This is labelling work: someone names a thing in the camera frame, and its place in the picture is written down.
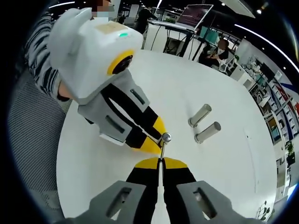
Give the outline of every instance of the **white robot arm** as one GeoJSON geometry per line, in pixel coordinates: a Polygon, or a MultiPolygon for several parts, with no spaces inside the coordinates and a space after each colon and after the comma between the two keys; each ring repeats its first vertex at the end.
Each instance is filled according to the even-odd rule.
{"type": "Polygon", "coordinates": [[[101,137],[159,154],[163,122],[127,69],[143,36],[119,23],[91,18],[91,8],[73,8],[57,20],[49,36],[51,65],[78,102],[78,112],[100,127],[101,137]]]}

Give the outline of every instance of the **laptop screen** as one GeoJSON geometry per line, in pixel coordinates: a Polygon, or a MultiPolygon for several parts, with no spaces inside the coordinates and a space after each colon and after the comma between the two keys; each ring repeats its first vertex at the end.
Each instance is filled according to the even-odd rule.
{"type": "Polygon", "coordinates": [[[189,28],[196,29],[202,22],[213,5],[188,5],[180,15],[177,23],[187,25],[189,28]]]}

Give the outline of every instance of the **laptop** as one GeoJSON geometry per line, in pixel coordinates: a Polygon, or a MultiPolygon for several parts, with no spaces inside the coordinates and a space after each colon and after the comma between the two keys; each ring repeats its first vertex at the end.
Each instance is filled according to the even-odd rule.
{"type": "Polygon", "coordinates": [[[150,21],[150,23],[196,32],[197,27],[203,22],[213,6],[208,4],[187,5],[175,24],[162,21],[150,21]]]}

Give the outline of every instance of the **gray gripper housing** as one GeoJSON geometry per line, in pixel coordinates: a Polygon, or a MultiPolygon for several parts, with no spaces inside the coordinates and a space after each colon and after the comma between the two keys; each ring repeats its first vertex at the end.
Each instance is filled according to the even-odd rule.
{"type": "MultiPolygon", "coordinates": [[[[116,76],[117,78],[115,78],[111,84],[124,92],[136,106],[144,112],[150,102],[142,89],[136,85],[132,79],[129,70],[126,69],[116,76]]],[[[104,100],[101,92],[95,95],[88,103],[84,105],[79,104],[78,113],[97,124],[100,128],[100,133],[105,134],[118,142],[123,143],[132,130],[130,125],[113,112],[104,100]]]]}
{"type": "Polygon", "coordinates": [[[133,224],[144,189],[144,185],[117,181],[94,197],[86,212],[57,224],[133,224]],[[113,220],[111,217],[118,211],[117,219],[113,220]]]}
{"type": "Polygon", "coordinates": [[[262,224],[235,212],[231,201],[205,181],[177,185],[185,203],[190,224],[262,224]]]}

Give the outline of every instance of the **label sticker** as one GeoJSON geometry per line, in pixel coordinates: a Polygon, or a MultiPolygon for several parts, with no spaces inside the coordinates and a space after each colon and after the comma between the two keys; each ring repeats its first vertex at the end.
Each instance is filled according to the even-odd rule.
{"type": "Polygon", "coordinates": [[[101,24],[95,27],[99,31],[101,31],[104,34],[110,34],[115,31],[120,31],[123,29],[128,29],[126,26],[119,24],[118,22],[109,22],[106,24],[101,24]]]}

